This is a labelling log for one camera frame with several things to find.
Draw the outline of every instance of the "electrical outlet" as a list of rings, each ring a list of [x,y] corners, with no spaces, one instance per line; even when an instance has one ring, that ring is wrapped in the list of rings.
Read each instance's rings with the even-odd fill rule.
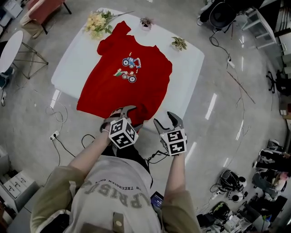
[[[58,135],[59,135],[59,131],[54,132],[51,136],[50,136],[50,140],[53,141]]]

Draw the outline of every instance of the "flower bouquet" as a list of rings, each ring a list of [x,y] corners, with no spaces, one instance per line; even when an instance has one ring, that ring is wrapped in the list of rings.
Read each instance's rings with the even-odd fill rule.
[[[90,32],[91,38],[94,40],[99,40],[103,37],[104,33],[112,33],[112,26],[109,23],[117,18],[118,16],[128,14],[131,12],[126,12],[119,15],[114,15],[110,11],[104,12],[103,10],[93,11],[90,13],[87,24],[85,26],[85,31]]]

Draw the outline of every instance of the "pink chair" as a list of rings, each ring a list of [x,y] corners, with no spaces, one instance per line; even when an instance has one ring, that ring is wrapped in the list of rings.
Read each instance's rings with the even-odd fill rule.
[[[39,0],[30,0],[27,3],[28,10],[30,10],[38,1]],[[37,9],[35,9],[29,14],[29,18],[38,22],[44,29],[45,33],[47,34],[47,30],[45,29],[43,23],[47,19],[47,17],[62,4],[64,4],[65,8],[71,15],[72,12],[66,5],[65,0],[45,0]]]

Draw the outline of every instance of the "small potted plant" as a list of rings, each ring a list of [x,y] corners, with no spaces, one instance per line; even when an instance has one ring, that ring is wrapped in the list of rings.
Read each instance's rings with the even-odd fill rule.
[[[147,17],[146,18],[141,18],[140,22],[141,22],[142,30],[145,30],[145,31],[151,30],[151,25],[154,24],[154,21],[149,19],[149,18],[147,18]]]
[[[172,37],[173,39],[175,39],[175,41],[172,42],[172,46],[173,48],[175,48],[176,50],[180,50],[182,51],[182,49],[187,49],[187,44],[185,42],[185,39],[182,39],[180,37]]]

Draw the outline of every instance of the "t-shirt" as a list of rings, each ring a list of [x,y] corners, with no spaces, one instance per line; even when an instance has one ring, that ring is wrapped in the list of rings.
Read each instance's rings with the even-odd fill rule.
[[[83,232],[86,225],[112,230],[114,213],[123,215],[125,233],[160,233],[150,185],[150,174],[137,162],[101,156],[73,199],[65,233]]]
[[[157,46],[142,46],[123,21],[97,48],[102,57],[90,73],[77,110],[108,118],[117,108],[134,105],[132,123],[149,120],[163,101],[172,63]]]

